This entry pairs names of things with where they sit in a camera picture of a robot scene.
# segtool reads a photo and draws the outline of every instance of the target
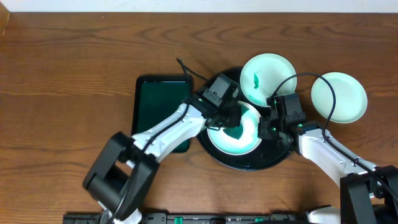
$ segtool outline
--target wood grain surface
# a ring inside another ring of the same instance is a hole
[[[0,42],[0,223],[99,212],[82,180],[108,138],[130,132],[136,78],[180,73],[177,56],[206,77],[266,52],[297,72],[350,74],[368,109],[329,130],[365,159],[398,166],[397,37],[396,14],[13,13]],[[297,92],[308,117],[323,122],[310,101],[313,82],[299,78]],[[303,157],[243,172],[193,139],[161,163],[144,206],[268,213],[339,202],[338,187]]]

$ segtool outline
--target black round tray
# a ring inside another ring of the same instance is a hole
[[[225,70],[221,73],[234,80],[236,83],[240,84],[239,80],[241,71],[242,67],[237,67]],[[270,108],[260,107],[258,105],[255,105],[254,103],[251,103],[242,93],[242,89],[240,89],[240,86],[239,93],[239,100],[249,103],[250,105],[255,107],[255,109],[258,110],[261,116],[270,115]],[[207,151],[207,153],[215,158],[218,162],[228,167],[239,170],[267,169],[282,162],[290,155],[290,153],[292,153],[292,151],[278,144],[276,140],[262,140],[260,145],[258,145],[258,147],[255,148],[253,151],[241,156],[232,156],[221,152],[219,149],[217,149],[217,147],[213,145],[213,143],[211,143],[206,129],[199,133],[197,139],[199,140],[203,148]]]

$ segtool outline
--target black cable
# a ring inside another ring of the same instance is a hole
[[[181,61],[179,58],[177,59],[177,61],[179,62],[179,64],[180,64],[181,67],[182,67],[182,70],[184,71],[184,75],[185,75],[185,78],[187,79],[187,83],[191,86],[192,84],[191,84],[191,81],[190,81],[189,76],[188,76],[188,73],[187,73],[187,70],[190,70],[190,69],[187,68],[187,67],[182,63],[182,61]],[[182,119],[184,119],[185,115],[186,115],[187,112],[188,112],[189,106],[190,106],[190,105],[187,104],[187,107],[185,108],[185,110],[184,110],[184,112],[182,113],[182,115],[181,115],[180,117],[178,117],[178,119],[176,119],[173,123],[167,125],[167,126],[164,127],[163,129],[161,129],[160,131],[158,131],[156,134],[154,134],[152,137],[150,137],[149,140],[147,141],[147,143],[145,144],[145,146],[142,148],[142,152],[145,152],[145,151],[147,150],[147,148],[149,147],[149,145],[152,144],[152,143],[154,142],[154,140],[155,140],[159,135],[161,135],[163,132],[165,132],[166,130],[168,130],[169,128],[171,128],[172,126],[174,126],[175,124],[177,124],[178,122],[180,122]],[[122,195],[122,197],[121,197],[121,199],[120,199],[120,202],[119,202],[119,204],[118,204],[118,207],[116,208],[115,212],[112,214],[111,218],[106,222],[106,224],[112,224],[112,223],[113,223],[113,220],[116,218],[116,215],[119,213],[120,208],[122,207],[122,205],[123,205],[123,203],[124,203],[124,201],[125,201],[125,199],[126,199],[126,196],[127,196],[128,192],[129,192],[129,189],[131,188],[131,185],[132,185],[132,182],[130,181],[130,178],[128,178],[128,180],[127,180],[127,182],[126,182],[126,190],[124,191],[124,193],[123,193],[123,195]]]
[[[198,78],[201,78],[201,79],[203,79],[203,80],[205,80],[205,81],[208,80],[207,78],[205,78],[205,77],[203,77],[203,76],[197,74],[196,72],[190,70],[187,66],[185,66],[185,65],[182,63],[181,59],[177,58],[177,61],[178,61],[179,64],[181,65],[181,67],[182,67],[182,69],[184,70],[184,72],[187,72],[187,71],[188,71],[188,72],[192,73],[192,75],[194,75],[194,76],[196,76],[196,77],[198,77]]]
[[[187,78],[187,82],[189,85],[191,85],[190,79],[188,77],[188,73],[187,73],[187,68],[186,66],[182,63],[182,61],[177,58],[178,63],[181,65],[182,70],[184,71],[184,75],[185,78]],[[188,112],[188,108],[189,108],[189,104],[187,104],[187,107],[185,108],[184,113],[178,117],[178,119],[176,119],[173,123],[167,125],[166,127],[164,127],[163,129],[161,129],[160,131],[158,131],[156,134],[154,134],[152,137],[150,137],[150,139],[147,141],[147,143],[145,144],[145,146],[142,148],[142,152],[145,152],[147,150],[147,148],[149,147],[150,144],[152,144],[152,142],[155,140],[155,138],[157,138],[158,136],[160,136],[163,132],[165,132],[166,130],[168,130],[169,128],[171,128],[172,126],[174,126],[175,124],[177,124],[178,122],[180,122],[182,119],[184,119],[185,115]]]
[[[331,95],[332,95],[332,97],[333,97],[333,104],[332,104],[332,107],[331,107],[329,116],[327,117],[326,122],[325,122],[325,125],[324,125],[324,127],[323,127],[323,129],[322,129],[322,136],[323,136],[324,140],[325,140],[327,143],[329,143],[329,145],[330,145],[331,147],[335,148],[339,153],[341,153],[343,156],[345,156],[345,157],[347,157],[349,160],[351,160],[351,161],[354,163],[354,165],[358,165],[360,168],[362,168],[362,169],[364,169],[366,172],[368,172],[368,174],[371,175],[373,178],[375,178],[375,179],[381,184],[381,186],[384,187],[384,189],[385,189],[388,193],[390,193],[391,196],[392,196],[395,200],[397,200],[397,202],[398,202],[398,196],[397,196],[397,194],[388,186],[388,184],[386,184],[378,175],[376,175],[376,174],[374,173],[373,170],[369,169],[369,168],[366,167],[364,164],[360,163],[360,161],[359,161],[359,160],[361,159],[360,157],[359,157],[359,158],[353,158],[353,157],[351,157],[350,155],[348,155],[347,153],[345,153],[343,150],[341,150],[338,146],[334,145],[334,144],[330,141],[330,137],[329,137],[329,136],[326,136],[326,128],[327,128],[327,126],[328,126],[328,123],[329,123],[329,121],[330,121],[330,119],[331,119],[331,116],[333,115],[333,112],[335,111],[335,107],[336,107],[336,95],[335,95],[335,91],[334,91],[333,87],[331,86],[331,84],[328,82],[328,80],[326,80],[325,78],[323,78],[321,75],[316,74],[316,73],[312,73],[312,72],[304,72],[304,73],[295,74],[295,75],[292,75],[291,77],[286,78],[286,79],[276,88],[275,92],[271,95],[271,99],[272,99],[273,97],[276,96],[276,94],[277,94],[279,88],[281,88],[281,86],[282,86],[285,82],[287,82],[287,81],[290,80],[291,78],[299,77],[299,76],[302,76],[302,75],[311,75],[311,76],[315,76],[315,77],[321,78],[323,81],[326,82],[326,84],[329,86],[329,88],[330,88],[330,90],[331,90]]]
[[[124,203],[124,201],[125,201],[125,199],[127,197],[127,193],[129,191],[131,185],[132,185],[132,181],[130,181],[130,178],[128,178],[128,180],[126,182],[126,190],[124,191],[124,193],[123,193],[123,195],[122,195],[122,197],[120,199],[118,207],[116,208],[116,210],[112,214],[111,218],[109,218],[109,220],[106,222],[106,224],[112,224],[113,223],[113,220],[116,218],[116,215],[119,213],[120,208],[122,207],[122,205],[123,205],[123,203]]]

